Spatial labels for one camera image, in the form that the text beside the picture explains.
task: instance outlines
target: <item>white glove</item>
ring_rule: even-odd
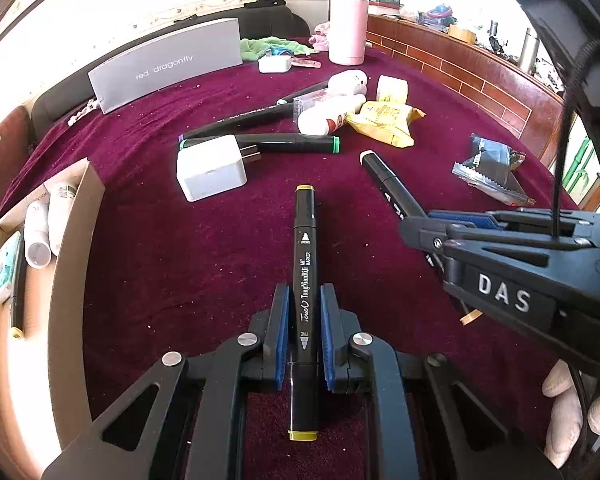
[[[567,363],[559,360],[542,383],[545,397],[555,397],[551,421],[546,432],[544,454],[557,467],[567,461],[582,428],[582,410]],[[591,403],[587,414],[591,431],[600,436],[600,396]]]

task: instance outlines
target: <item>white bottle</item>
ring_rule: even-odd
[[[366,95],[366,82],[366,74],[362,70],[345,70],[330,77],[329,90],[345,95]]]
[[[331,0],[329,61],[359,65],[365,60],[369,0]]]
[[[24,219],[24,256],[34,269],[42,269],[51,261],[47,212],[46,203],[34,200]]]
[[[362,94],[337,96],[316,104],[298,116],[298,129],[306,136],[324,137],[332,134],[347,120],[347,114],[357,114],[366,102]]]
[[[61,182],[51,189],[49,198],[49,245],[53,254],[58,256],[64,229],[69,219],[69,213],[74,205],[76,189],[71,184]]]

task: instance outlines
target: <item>black marker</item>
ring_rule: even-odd
[[[24,237],[20,237],[16,249],[16,270],[13,274],[11,293],[11,329],[14,339],[24,338],[24,283],[27,274],[27,261],[24,257]]]
[[[320,314],[316,262],[315,193],[313,186],[296,188],[294,221],[294,321],[291,346],[291,416],[289,439],[318,437],[318,348]]]
[[[310,92],[315,92],[317,90],[324,90],[325,88],[327,88],[329,86],[329,81],[323,81],[321,83],[316,83],[315,85],[311,85],[307,88],[303,88],[302,90],[298,90],[297,92],[293,92],[292,94],[289,94],[288,96],[285,96],[281,99],[278,99],[276,101],[276,104],[278,105],[283,105],[286,103],[290,103],[292,102],[296,97],[300,97],[301,95],[304,94],[309,94]]]
[[[258,108],[243,114],[232,115],[224,119],[220,119],[215,123],[205,124],[195,130],[189,130],[178,137],[178,142],[184,139],[194,139],[197,137],[210,137],[226,134],[227,130],[234,128],[247,128],[257,126],[263,123],[269,123],[274,120],[293,117],[294,104],[293,102],[282,105],[267,106],[266,108]]]
[[[180,143],[180,149],[194,146],[213,137],[197,137],[195,139],[184,139]],[[236,135],[235,140],[238,147],[251,146],[255,144],[262,152],[285,152],[285,153],[338,153],[340,151],[340,138],[335,136],[309,137],[300,134],[244,134]]]
[[[376,155],[376,152],[368,150],[368,152],[360,153],[360,164],[362,164],[362,167],[365,168],[373,180],[376,181],[382,195],[400,220],[404,220],[407,216],[427,217],[424,209],[420,207],[416,199],[407,191],[407,188],[404,187],[404,184],[397,175],[384,163],[384,160]],[[435,253],[426,253],[425,258],[427,259],[427,263],[437,269],[440,276],[444,278],[445,266],[440,256]],[[464,304],[464,301],[454,303],[456,309],[464,316],[471,312]]]

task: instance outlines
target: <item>cream tube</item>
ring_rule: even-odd
[[[62,182],[53,186],[49,199],[49,244],[53,254],[58,256],[64,229],[69,219],[69,213],[74,205],[76,189],[71,184]]]
[[[42,269],[51,261],[49,230],[47,222],[48,205],[34,200],[27,207],[24,220],[24,255],[34,269]]]
[[[337,96],[318,103],[298,116],[298,130],[306,136],[332,134],[346,122],[348,114],[357,114],[365,102],[366,97],[357,94]]]
[[[345,70],[331,76],[329,90],[345,95],[366,94],[366,82],[362,70]]]

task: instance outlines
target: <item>green cloth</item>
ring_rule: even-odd
[[[257,61],[264,56],[265,51],[273,46],[281,46],[293,50],[298,54],[315,54],[318,52],[297,41],[281,40],[275,36],[262,38],[261,40],[240,40],[240,55],[243,61]]]

